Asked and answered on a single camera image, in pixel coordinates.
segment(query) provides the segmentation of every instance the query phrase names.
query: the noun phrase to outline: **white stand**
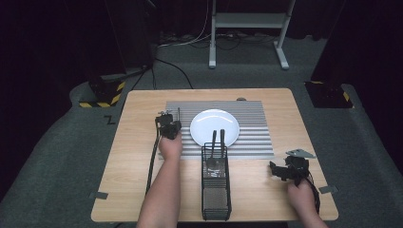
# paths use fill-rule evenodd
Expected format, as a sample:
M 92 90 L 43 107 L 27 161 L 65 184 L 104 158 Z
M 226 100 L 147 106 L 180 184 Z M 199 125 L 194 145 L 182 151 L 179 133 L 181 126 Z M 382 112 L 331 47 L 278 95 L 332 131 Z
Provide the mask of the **white stand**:
M 208 66 L 215 68 L 216 61 L 216 28 L 267 28 L 281 29 L 278 41 L 274 42 L 275 50 L 278 55 L 281 67 L 283 69 L 290 68 L 284 52 L 282 44 L 285 34 L 290 24 L 291 15 L 293 12 L 296 0 L 291 0 L 286 13 L 226 13 L 216 12 L 216 1 L 213 0 L 213 10 L 211 19 L 211 41 L 210 41 L 210 56 Z

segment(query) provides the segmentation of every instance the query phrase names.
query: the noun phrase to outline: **wooden table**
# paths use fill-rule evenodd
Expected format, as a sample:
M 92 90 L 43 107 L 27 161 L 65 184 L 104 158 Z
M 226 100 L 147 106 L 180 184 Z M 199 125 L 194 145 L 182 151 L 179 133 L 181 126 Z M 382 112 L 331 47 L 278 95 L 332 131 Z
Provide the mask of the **wooden table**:
M 154 119 L 167 101 L 261 101 L 277 165 L 286 151 L 301 148 L 315 154 L 291 90 L 287 88 L 137 90 L 127 95 L 99 192 L 94 221 L 136 221 L 144 199 L 148 165 L 156 137 Z M 156 159 L 153 178 L 162 161 Z M 287 221 L 297 214 L 288 202 L 287 182 L 273 177 L 268 160 L 229 160 L 232 213 L 228 221 Z M 327 186 L 317 159 L 310 160 L 316 187 Z M 201 161 L 182 160 L 180 221 L 202 220 Z M 334 220 L 338 211 L 331 194 L 320 195 L 320 216 Z

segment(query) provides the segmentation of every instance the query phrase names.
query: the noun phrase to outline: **metal stand leg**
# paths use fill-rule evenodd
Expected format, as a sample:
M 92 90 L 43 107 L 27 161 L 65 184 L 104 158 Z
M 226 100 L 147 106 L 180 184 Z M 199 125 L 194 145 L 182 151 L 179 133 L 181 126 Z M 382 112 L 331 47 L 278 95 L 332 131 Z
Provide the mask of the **metal stand leg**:
M 208 67 L 216 67 L 216 0 L 213 0 L 213 9 L 211 12 L 211 41 L 210 41 L 210 56 Z
M 291 15 L 293 13 L 293 8 L 294 8 L 295 3 L 296 3 L 296 0 L 291 0 L 290 6 L 288 8 L 287 14 L 284 19 L 284 24 L 282 26 L 281 33 L 279 35 L 279 40 L 278 40 L 278 42 L 275 41 L 273 43 L 275 46 L 275 49 L 276 49 L 276 53 L 278 55 L 279 62 L 283 69 L 290 68 L 290 66 L 288 65 L 287 59 L 285 58 L 284 51 L 282 51 L 282 44 L 284 42 L 285 34 L 287 33 L 288 25 L 290 24 Z

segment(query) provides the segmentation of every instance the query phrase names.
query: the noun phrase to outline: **human hand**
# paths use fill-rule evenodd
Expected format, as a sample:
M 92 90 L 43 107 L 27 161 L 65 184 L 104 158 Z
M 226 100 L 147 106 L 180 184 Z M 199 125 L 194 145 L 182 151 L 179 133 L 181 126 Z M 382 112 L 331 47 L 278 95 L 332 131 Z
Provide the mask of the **human hand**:
M 163 158 L 165 160 L 169 159 L 179 159 L 182 153 L 182 133 L 178 132 L 175 140 L 169 140 L 166 137 L 161 137 L 159 148 Z
M 288 184 L 288 198 L 299 215 L 317 213 L 314 193 L 307 180 L 302 180 L 298 186 L 290 182 Z

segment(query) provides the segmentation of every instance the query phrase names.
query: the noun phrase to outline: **wire basket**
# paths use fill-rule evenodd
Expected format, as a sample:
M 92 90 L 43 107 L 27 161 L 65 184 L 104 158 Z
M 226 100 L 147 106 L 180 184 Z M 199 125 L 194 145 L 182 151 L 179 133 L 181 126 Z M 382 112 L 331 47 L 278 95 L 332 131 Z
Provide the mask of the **wire basket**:
M 204 220 L 228 220 L 232 207 L 227 147 L 201 147 L 201 212 Z

